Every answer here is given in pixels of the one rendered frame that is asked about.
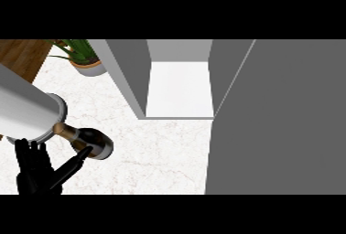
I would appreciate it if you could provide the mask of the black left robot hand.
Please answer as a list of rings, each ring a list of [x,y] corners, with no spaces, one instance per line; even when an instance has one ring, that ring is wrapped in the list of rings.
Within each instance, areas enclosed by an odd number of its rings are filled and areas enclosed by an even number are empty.
[[[16,186],[20,195],[54,196],[62,194],[62,185],[81,169],[93,147],[87,146],[66,163],[53,169],[45,144],[14,141],[14,154],[20,172],[16,176]]]

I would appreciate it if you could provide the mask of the dark wine bottle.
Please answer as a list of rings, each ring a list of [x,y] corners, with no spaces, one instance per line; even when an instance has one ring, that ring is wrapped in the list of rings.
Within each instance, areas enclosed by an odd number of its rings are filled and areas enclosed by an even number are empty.
[[[103,160],[113,152],[113,142],[109,137],[93,128],[74,128],[62,122],[53,126],[53,133],[65,138],[75,152],[87,146],[93,147],[88,158]]]

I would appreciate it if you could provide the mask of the grey open cabinet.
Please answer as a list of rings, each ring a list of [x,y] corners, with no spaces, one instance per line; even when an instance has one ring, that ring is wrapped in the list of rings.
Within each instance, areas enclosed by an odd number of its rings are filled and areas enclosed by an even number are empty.
[[[91,39],[88,43],[137,119],[216,117],[252,39]]]

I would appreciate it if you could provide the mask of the dark grey cabinet door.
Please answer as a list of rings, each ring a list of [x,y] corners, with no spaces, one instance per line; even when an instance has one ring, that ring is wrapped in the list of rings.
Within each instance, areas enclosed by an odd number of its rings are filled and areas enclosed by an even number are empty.
[[[208,194],[346,194],[346,40],[254,43],[211,130]]]

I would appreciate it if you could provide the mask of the potted green plant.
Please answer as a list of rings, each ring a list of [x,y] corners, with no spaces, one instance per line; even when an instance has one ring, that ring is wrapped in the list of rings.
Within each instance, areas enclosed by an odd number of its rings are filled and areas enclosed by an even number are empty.
[[[71,63],[81,75],[96,77],[106,72],[99,56],[85,39],[45,39],[45,42],[66,53],[66,57],[59,56],[59,58]]]

